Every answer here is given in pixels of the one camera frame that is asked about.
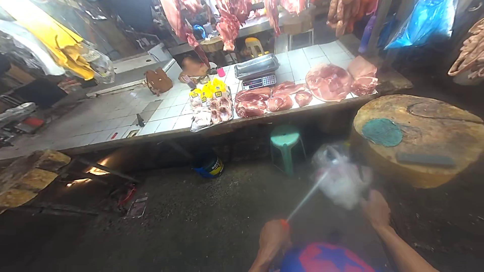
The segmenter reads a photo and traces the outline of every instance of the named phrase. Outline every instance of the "brown bag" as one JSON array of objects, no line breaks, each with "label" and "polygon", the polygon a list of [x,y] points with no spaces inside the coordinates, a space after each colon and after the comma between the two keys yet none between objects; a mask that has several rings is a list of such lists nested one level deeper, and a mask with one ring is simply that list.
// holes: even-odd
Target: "brown bag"
[{"label": "brown bag", "polygon": [[166,75],[161,67],[156,70],[147,70],[145,72],[146,85],[150,88],[150,91],[157,96],[161,93],[168,91],[173,87],[173,81]]}]

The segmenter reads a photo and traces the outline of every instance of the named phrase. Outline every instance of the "white tiled counter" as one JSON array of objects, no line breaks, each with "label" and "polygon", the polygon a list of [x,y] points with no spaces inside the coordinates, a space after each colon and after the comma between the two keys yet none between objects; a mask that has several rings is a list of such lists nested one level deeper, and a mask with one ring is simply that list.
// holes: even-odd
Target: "white tiled counter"
[{"label": "white tiled counter", "polygon": [[[288,80],[294,81],[296,84],[304,83],[309,69],[318,63],[333,63],[346,69],[354,58],[338,41],[313,45],[276,56],[281,63],[276,71],[277,82],[282,83]],[[235,94],[242,90],[242,82],[235,77],[233,65],[224,67],[224,70],[226,76],[220,79],[230,87],[232,98],[235,98]],[[121,145],[128,144],[128,141],[123,141],[123,139],[136,130],[136,136],[131,137],[129,143],[134,143],[137,138],[146,140],[146,136],[166,135],[170,132],[190,133],[192,110],[188,99],[189,92],[188,85],[174,80],[173,88],[159,97],[153,95],[146,86],[140,86],[129,91],[88,99],[73,111],[52,121],[37,134],[23,135],[14,141],[15,146],[1,148],[0,160],[19,157],[47,148],[67,150],[84,147],[85,149],[86,146],[96,144],[93,149],[103,149],[106,146],[103,147],[101,143],[112,141],[118,141]],[[351,93],[346,97],[346,99],[352,98],[355,98],[355,95]],[[304,108],[310,109],[312,106],[324,103],[324,101],[313,98],[311,103]],[[290,114],[294,110],[281,111],[277,114]],[[136,124],[136,113],[145,116],[144,127]],[[267,113],[249,119],[264,118],[271,114],[275,113]],[[246,119],[240,119],[234,113],[233,120],[214,127],[244,120]]]}]

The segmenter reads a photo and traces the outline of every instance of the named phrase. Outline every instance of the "pink bottle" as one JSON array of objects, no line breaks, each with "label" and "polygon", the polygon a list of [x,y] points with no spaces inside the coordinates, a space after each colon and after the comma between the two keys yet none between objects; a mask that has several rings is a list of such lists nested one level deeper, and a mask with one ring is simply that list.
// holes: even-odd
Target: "pink bottle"
[{"label": "pink bottle", "polygon": [[219,77],[225,76],[225,71],[224,71],[223,67],[217,67],[217,75]]}]

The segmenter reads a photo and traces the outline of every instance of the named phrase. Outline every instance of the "green plastic stool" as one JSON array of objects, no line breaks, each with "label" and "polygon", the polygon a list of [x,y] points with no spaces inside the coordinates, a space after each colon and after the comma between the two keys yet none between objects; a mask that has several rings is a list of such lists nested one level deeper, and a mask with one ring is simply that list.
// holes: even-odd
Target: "green plastic stool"
[{"label": "green plastic stool", "polygon": [[304,150],[304,144],[302,142],[301,135],[299,134],[298,129],[295,126],[291,125],[281,125],[276,127],[271,132],[271,159],[272,163],[274,164],[274,154],[273,154],[273,146],[278,148],[282,153],[282,160],[284,162],[284,169],[282,170],[277,165],[281,171],[286,172],[289,176],[294,174],[294,168],[292,166],[292,155],[291,149],[298,143],[301,142],[302,151],[304,153],[304,157],[306,158],[306,150]]}]

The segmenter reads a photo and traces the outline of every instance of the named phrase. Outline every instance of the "scale display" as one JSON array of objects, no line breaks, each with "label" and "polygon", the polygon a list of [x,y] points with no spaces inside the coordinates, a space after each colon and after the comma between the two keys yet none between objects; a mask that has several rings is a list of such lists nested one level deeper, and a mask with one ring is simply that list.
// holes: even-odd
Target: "scale display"
[{"label": "scale display", "polygon": [[242,82],[242,90],[250,90],[276,84],[275,75],[266,75],[255,79]]}]

